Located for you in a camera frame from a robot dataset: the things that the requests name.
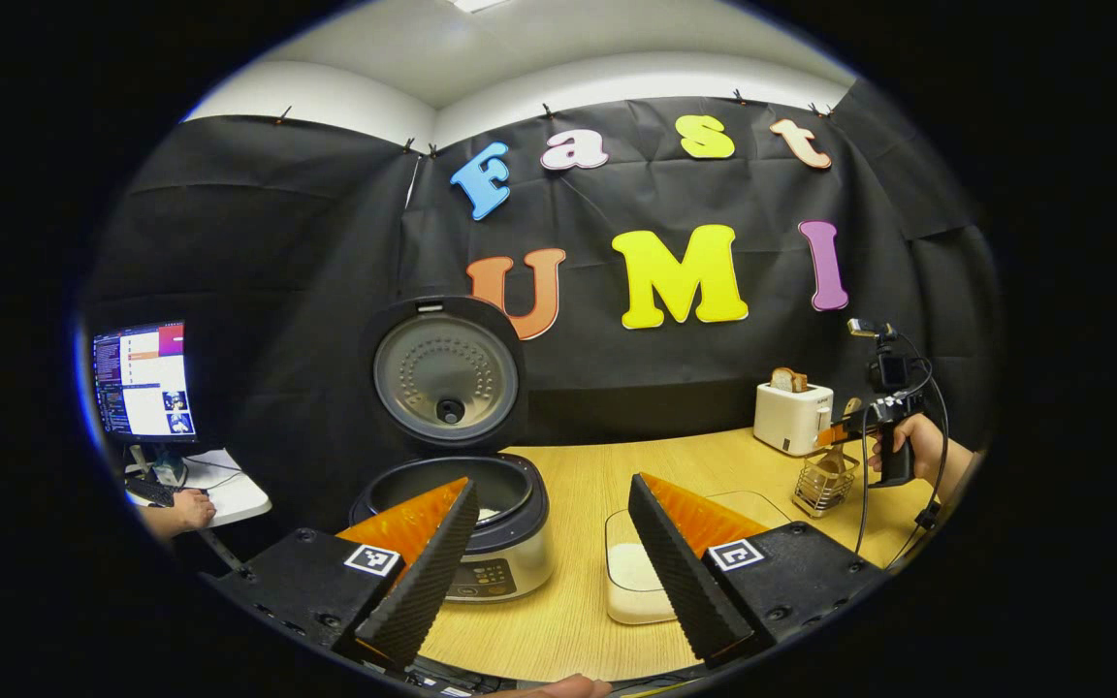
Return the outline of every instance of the computer monitor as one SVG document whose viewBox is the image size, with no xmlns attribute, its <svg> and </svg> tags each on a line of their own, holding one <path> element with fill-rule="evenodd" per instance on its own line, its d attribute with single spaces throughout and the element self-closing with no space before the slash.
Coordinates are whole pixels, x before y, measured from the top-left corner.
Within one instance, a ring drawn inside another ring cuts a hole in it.
<svg viewBox="0 0 1117 698">
<path fill-rule="evenodd" d="M 194 442 L 182 321 L 94 335 L 93 392 L 102 429 L 114 440 Z"/>
</svg>

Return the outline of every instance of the white wall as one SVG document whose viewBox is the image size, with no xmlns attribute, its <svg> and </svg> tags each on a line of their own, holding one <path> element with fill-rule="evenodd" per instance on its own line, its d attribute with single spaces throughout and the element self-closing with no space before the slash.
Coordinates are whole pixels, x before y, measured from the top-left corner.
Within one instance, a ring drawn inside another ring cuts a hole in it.
<svg viewBox="0 0 1117 698">
<path fill-rule="evenodd" d="M 433 134 L 433 107 L 367 77 L 317 63 L 249 63 L 201 101 L 185 121 L 254 114 L 319 122 L 424 147 Z"/>
<path fill-rule="evenodd" d="M 575 106 L 648 97 L 726 97 L 735 89 L 745 99 L 776 105 L 808 106 L 825 112 L 850 85 L 757 61 L 717 54 L 628 54 L 535 71 L 506 80 L 438 112 L 438 147 L 461 138 L 544 114 L 545 102 L 555 112 Z"/>
<path fill-rule="evenodd" d="M 223 114 L 277 116 L 292 105 L 289 118 L 322 122 L 403 144 L 418 153 L 544 114 L 551 109 L 648 97 L 732 97 L 821 111 L 847 93 L 803 71 L 715 54 L 626 54 L 566 63 L 506 80 L 435 111 L 389 85 L 344 69 L 299 61 L 252 63 L 219 85 L 188 119 Z"/>
</svg>

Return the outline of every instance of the toast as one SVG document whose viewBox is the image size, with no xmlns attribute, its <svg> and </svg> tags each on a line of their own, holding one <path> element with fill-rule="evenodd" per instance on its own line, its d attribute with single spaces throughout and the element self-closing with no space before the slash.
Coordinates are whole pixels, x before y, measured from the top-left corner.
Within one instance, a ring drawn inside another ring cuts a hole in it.
<svg viewBox="0 0 1117 698">
<path fill-rule="evenodd" d="M 781 367 L 770 375 L 770 388 L 785 393 L 803 393 L 808 390 L 808 375 Z"/>
</svg>

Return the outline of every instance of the keyboard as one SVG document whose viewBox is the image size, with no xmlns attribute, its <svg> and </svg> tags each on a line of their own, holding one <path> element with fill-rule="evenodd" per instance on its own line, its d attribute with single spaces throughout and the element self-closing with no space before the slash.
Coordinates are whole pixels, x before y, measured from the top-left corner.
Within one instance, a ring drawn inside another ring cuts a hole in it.
<svg viewBox="0 0 1117 698">
<path fill-rule="evenodd" d="M 137 477 L 128 477 L 126 482 L 130 494 L 151 500 L 153 504 L 161 504 L 163 507 L 173 507 L 173 495 L 183 489 L 182 487 L 161 485 L 160 481 L 141 480 Z"/>
</svg>

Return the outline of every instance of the white toaster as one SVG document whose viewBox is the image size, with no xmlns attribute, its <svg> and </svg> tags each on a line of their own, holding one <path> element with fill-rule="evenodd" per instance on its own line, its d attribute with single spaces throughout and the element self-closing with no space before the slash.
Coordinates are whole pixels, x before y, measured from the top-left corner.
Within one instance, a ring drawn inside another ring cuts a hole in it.
<svg viewBox="0 0 1117 698">
<path fill-rule="evenodd" d="M 753 436 L 790 456 L 808 456 L 817 448 L 817 434 L 830 428 L 830 411 L 834 392 L 829 388 L 808 384 L 802 393 L 787 393 L 757 385 L 757 412 L 753 418 Z"/>
</svg>

